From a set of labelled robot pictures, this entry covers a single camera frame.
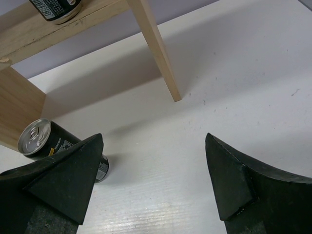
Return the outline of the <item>black can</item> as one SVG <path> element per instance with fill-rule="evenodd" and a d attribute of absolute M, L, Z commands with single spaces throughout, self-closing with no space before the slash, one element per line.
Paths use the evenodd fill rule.
<path fill-rule="evenodd" d="M 55 25 L 75 17 L 82 9 L 81 0 L 29 0 L 41 16 Z"/>
<path fill-rule="evenodd" d="M 81 140 L 55 122 L 40 118 L 21 133 L 17 149 L 25 157 L 40 160 L 64 151 Z"/>

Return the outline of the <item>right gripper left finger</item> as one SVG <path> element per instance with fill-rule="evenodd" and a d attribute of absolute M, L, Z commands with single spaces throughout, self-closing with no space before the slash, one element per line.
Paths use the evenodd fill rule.
<path fill-rule="evenodd" d="M 2 234 L 75 234 L 83 224 L 103 151 L 95 134 L 0 175 Z"/>

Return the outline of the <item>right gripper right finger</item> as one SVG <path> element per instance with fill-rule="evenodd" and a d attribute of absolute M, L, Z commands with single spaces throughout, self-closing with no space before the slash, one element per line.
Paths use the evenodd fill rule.
<path fill-rule="evenodd" d="M 312 179 L 248 156 L 212 134 L 205 150 L 218 214 L 229 234 L 310 234 Z"/>

